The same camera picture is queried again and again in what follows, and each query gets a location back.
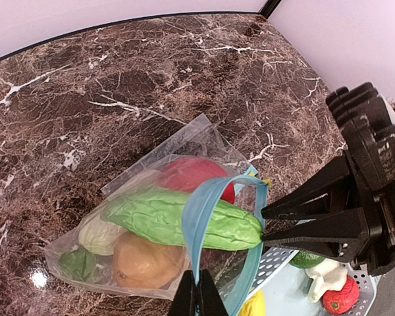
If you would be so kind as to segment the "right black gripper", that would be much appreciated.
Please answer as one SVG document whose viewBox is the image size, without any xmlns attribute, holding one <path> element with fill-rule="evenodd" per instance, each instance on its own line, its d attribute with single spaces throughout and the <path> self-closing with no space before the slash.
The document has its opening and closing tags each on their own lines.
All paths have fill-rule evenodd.
<svg viewBox="0 0 395 316">
<path fill-rule="evenodd" d="M 365 265 L 371 276 L 391 271 L 395 268 L 395 173 L 391 176 L 384 182 L 365 176 L 345 151 L 292 193 L 261 210 L 264 219 L 316 220 L 265 234 L 263 241 L 343 263 L 354 259 L 354 265 Z M 361 208 L 354 201 L 356 193 Z"/>
</svg>

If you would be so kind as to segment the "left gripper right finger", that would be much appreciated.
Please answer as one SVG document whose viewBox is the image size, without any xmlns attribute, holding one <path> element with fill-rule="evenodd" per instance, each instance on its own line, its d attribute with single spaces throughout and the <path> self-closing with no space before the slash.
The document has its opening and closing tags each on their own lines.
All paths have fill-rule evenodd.
<svg viewBox="0 0 395 316">
<path fill-rule="evenodd" d="M 224 303 L 207 269 L 199 272 L 196 286 L 196 315 L 228 316 Z"/>
</svg>

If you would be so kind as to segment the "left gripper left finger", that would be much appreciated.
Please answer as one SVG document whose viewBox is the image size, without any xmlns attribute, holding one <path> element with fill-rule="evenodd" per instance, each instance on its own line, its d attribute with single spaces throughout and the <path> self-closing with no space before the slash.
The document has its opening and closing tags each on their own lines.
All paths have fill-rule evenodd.
<svg viewBox="0 0 395 316">
<path fill-rule="evenodd" d="M 196 284 L 191 270 L 183 273 L 174 295 L 169 316 L 194 316 L 196 313 Z"/>
</svg>

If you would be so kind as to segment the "white mushroom toy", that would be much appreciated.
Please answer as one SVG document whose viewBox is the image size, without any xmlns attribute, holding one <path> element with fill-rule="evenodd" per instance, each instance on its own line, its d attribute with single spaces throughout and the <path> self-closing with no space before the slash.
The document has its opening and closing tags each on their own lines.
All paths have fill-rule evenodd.
<svg viewBox="0 0 395 316">
<path fill-rule="evenodd" d="M 311 303 L 317 303 L 327 291 L 341 291 L 348 276 L 347 268 L 331 259 L 306 269 L 305 273 L 312 280 L 307 295 Z"/>
</svg>

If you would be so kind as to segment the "brown potato toy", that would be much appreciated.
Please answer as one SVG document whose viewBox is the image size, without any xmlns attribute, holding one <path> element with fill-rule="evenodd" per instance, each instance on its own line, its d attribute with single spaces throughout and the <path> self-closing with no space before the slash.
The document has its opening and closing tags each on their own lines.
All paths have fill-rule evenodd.
<svg viewBox="0 0 395 316">
<path fill-rule="evenodd" d="M 123 288 L 162 288 L 179 275 L 183 262 L 183 247 L 125 232 L 115 242 L 113 279 Z"/>
</svg>

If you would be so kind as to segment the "green cucumber toy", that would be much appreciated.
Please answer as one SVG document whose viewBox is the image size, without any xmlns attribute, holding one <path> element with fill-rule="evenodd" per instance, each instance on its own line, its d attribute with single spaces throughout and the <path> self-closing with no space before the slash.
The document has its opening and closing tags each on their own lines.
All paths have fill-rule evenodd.
<svg viewBox="0 0 395 316">
<path fill-rule="evenodd" d="M 100 217 L 156 244 L 185 246 L 182 212 L 190 196 L 162 188 L 122 194 L 103 208 Z M 263 226 L 255 215 L 220 200 L 207 227 L 203 247 L 248 250 L 260 244 L 262 234 Z"/>
</svg>

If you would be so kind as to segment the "clear zip top bag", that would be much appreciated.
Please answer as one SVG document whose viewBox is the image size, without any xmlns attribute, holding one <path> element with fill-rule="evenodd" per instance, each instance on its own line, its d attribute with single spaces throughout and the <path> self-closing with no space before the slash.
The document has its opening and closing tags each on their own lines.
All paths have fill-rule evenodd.
<svg viewBox="0 0 395 316">
<path fill-rule="evenodd" d="M 259 266 L 269 185 L 199 115 L 103 188 L 45 248 L 56 277 L 172 301 L 171 315 L 237 315 Z"/>
</svg>

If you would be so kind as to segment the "white bitter gourd toy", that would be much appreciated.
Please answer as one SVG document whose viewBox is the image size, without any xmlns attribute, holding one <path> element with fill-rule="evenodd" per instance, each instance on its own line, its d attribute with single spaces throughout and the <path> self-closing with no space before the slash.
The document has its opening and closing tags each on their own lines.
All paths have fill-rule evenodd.
<svg viewBox="0 0 395 316">
<path fill-rule="evenodd" d="M 123 227 L 94 217 L 83 224 L 78 233 L 78 243 L 89 252 L 109 256 L 114 253 L 117 238 L 126 232 Z"/>
</svg>

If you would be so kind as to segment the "red apple toy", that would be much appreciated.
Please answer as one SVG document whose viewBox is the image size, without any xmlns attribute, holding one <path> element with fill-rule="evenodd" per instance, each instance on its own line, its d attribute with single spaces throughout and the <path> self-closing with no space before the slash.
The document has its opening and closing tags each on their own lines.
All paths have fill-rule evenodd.
<svg viewBox="0 0 395 316">
<path fill-rule="evenodd" d="M 163 169 L 159 186 L 169 190 L 192 193 L 204 182 L 221 177 L 228 177 L 228 174 L 218 164 L 204 158 L 186 157 Z"/>
</svg>

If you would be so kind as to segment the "yellow corn toy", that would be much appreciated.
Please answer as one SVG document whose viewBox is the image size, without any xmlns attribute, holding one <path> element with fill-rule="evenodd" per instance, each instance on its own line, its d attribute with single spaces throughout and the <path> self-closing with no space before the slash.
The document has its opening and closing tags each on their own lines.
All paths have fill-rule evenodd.
<svg viewBox="0 0 395 316">
<path fill-rule="evenodd" d="M 259 290 L 241 308 L 238 316 L 266 316 L 263 291 Z"/>
</svg>

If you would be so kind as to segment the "green round fruit toy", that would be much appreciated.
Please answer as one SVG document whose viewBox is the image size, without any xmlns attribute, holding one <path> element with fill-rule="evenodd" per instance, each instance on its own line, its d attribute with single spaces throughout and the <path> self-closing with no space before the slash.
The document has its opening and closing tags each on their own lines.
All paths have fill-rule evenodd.
<svg viewBox="0 0 395 316">
<path fill-rule="evenodd" d="M 322 263 L 324 260 L 325 258 L 320 255 L 315 255 L 306 251 L 299 251 L 290 261 L 290 264 L 299 269 L 311 269 Z"/>
</svg>

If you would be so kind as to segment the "light blue plastic basket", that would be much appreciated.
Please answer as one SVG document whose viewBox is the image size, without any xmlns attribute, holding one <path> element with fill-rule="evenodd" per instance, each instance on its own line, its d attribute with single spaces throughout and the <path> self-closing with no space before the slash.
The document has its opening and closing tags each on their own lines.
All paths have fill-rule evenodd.
<svg viewBox="0 0 395 316">
<path fill-rule="evenodd" d="M 311 279 L 305 271 L 289 264 L 296 254 L 296 250 L 282 248 L 267 250 L 261 256 L 248 298 L 262 291 L 266 315 L 328 315 L 321 302 L 311 303 L 307 298 Z M 367 315 L 377 295 L 377 280 L 349 264 L 343 267 L 360 290 L 358 301 L 346 315 Z"/>
</svg>

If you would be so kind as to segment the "red raspberry toy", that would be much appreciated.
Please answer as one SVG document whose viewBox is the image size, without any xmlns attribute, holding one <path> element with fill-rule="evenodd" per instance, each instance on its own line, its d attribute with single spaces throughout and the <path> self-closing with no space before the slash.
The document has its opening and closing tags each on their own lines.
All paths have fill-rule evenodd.
<svg viewBox="0 0 395 316">
<path fill-rule="evenodd" d="M 323 295 L 323 307 L 333 315 L 341 315 L 349 310 L 358 301 L 360 295 L 359 284 L 351 277 L 347 277 L 347 281 L 341 291 L 326 291 Z"/>
</svg>

